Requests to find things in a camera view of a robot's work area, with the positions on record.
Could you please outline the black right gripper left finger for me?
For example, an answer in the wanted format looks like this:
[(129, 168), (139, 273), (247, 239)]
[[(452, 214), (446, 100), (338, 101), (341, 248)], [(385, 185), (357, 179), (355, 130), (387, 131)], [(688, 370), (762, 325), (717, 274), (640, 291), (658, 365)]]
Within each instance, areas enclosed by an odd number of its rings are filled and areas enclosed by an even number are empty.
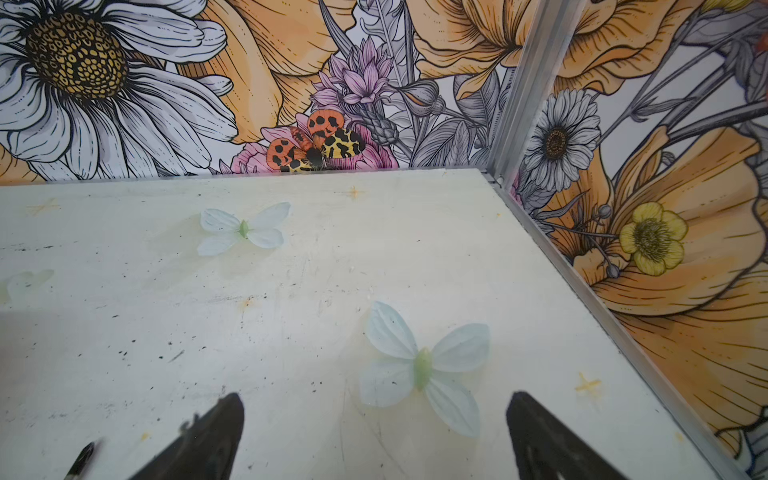
[(202, 417), (182, 425), (178, 438), (137, 471), (134, 480), (226, 480), (232, 473), (245, 422), (244, 405), (229, 393)]

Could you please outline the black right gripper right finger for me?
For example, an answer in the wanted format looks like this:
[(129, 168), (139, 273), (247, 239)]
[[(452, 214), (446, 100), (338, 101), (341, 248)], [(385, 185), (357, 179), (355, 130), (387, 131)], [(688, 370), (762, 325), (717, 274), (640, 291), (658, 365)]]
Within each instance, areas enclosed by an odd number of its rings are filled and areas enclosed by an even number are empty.
[(625, 477), (525, 391), (513, 393), (506, 422), (523, 480)]

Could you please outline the red black screwdriver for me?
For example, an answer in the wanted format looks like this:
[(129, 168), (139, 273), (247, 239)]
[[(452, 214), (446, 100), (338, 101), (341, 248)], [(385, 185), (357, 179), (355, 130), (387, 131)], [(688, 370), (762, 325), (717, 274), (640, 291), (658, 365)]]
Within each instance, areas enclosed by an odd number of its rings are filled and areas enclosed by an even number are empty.
[(64, 480), (79, 480), (82, 477), (91, 460), (93, 459), (97, 445), (97, 441), (90, 442), (80, 451), (77, 458), (64, 476)]

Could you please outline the aluminium corner post right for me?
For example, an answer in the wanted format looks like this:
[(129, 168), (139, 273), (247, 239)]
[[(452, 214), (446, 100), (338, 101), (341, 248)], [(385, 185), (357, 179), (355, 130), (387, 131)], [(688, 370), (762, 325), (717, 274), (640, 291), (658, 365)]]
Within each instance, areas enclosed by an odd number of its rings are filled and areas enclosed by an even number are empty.
[(537, 6), (507, 100), (492, 128), (487, 173), (504, 191), (514, 183), (585, 5), (584, 1), (542, 1)]

